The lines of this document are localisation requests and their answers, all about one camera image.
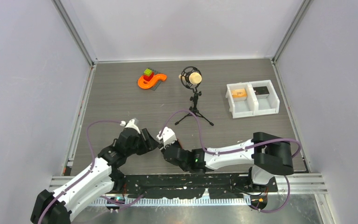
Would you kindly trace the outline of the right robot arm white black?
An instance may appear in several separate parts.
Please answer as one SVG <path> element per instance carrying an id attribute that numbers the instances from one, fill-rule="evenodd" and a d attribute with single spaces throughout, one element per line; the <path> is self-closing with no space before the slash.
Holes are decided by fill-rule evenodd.
<path id="1" fill-rule="evenodd" d="M 264 191 L 275 175 L 294 173 L 289 139 L 256 132 L 253 138 L 236 145 L 185 150 L 175 133 L 167 128 L 157 135 L 164 159 L 183 171 L 205 174 L 222 167 L 250 164 L 247 184 L 255 192 Z"/>

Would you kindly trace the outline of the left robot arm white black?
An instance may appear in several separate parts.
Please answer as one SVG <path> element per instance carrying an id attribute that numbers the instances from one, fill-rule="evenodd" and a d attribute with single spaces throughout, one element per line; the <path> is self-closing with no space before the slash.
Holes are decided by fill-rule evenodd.
<path id="1" fill-rule="evenodd" d="M 160 147 L 146 128 L 125 128 L 113 143 L 103 148 L 92 163 L 53 191 L 38 194 L 30 221 L 33 224 L 70 224 L 91 202 L 124 189 L 120 167 L 129 156 L 143 155 Z"/>

